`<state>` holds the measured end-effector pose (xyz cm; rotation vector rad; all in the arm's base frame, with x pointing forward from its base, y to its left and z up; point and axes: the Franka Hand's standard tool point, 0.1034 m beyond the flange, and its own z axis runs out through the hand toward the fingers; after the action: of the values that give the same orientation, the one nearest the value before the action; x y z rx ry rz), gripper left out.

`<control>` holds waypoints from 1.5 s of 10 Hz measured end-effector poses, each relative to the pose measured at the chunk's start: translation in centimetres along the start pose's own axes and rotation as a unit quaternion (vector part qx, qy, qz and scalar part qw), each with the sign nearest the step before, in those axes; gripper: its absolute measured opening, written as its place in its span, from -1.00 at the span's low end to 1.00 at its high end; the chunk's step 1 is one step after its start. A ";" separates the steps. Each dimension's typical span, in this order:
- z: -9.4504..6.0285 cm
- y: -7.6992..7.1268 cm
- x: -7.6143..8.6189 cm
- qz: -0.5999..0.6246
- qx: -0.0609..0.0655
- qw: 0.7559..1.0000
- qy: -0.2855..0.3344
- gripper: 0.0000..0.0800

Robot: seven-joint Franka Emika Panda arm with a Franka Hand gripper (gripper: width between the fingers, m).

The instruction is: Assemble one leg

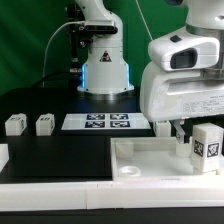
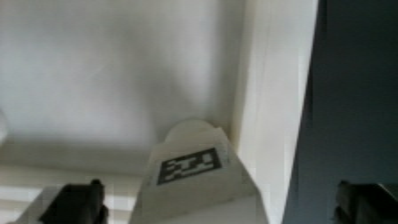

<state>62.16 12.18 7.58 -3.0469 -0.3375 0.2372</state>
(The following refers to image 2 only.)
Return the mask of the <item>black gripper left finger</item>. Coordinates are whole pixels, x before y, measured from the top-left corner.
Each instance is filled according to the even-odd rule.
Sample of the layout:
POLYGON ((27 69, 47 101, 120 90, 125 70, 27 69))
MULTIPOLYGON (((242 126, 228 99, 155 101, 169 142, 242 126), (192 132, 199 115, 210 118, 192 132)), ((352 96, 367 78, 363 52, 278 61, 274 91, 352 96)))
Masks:
POLYGON ((16 224, 109 224, 102 181, 95 179, 89 184, 47 187, 16 224))

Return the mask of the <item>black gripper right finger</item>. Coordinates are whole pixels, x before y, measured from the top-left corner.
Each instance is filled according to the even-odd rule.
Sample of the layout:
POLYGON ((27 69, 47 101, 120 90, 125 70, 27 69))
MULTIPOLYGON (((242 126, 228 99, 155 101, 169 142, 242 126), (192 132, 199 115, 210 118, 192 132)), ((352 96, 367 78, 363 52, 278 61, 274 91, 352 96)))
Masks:
POLYGON ((333 224, 398 224, 398 183, 340 182, 333 224))

